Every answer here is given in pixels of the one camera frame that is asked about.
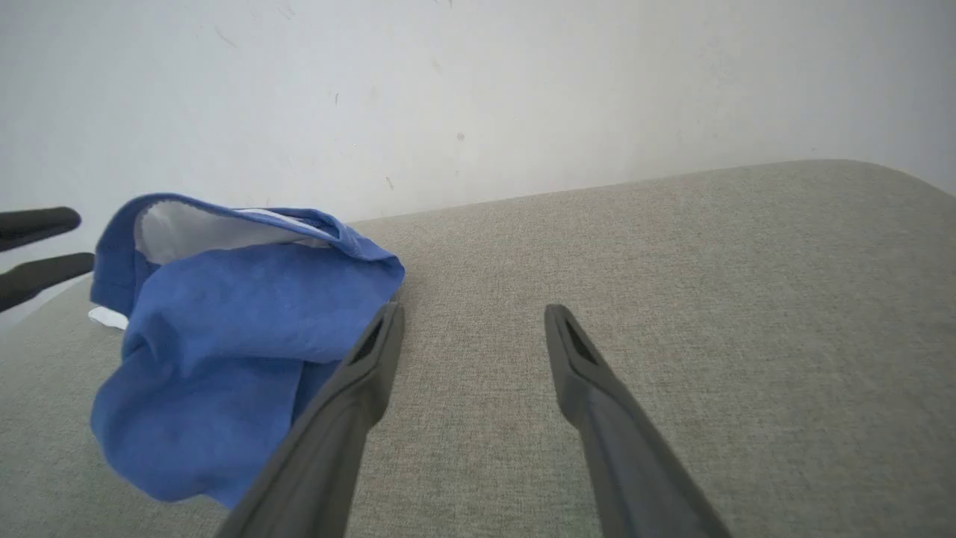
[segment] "blue cloth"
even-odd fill
[[[269,211],[315,227],[303,236],[326,248],[255,244],[157,263],[137,248],[140,215],[169,201],[303,229],[152,194],[121,208],[97,246],[92,300],[129,318],[91,416],[104,457],[156,499],[207,494],[232,508],[404,269],[334,217],[291,209]]]

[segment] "gray upholstered cushion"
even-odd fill
[[[741,537],[956,532],[956,198],[887,168],[735,168],[360,223],[408,269],[350,536],[599,536],[554,402],[565,303]],[[84,285],[8,335],[13,535],[208,536],[111,474],[86,417],[119,336]]]

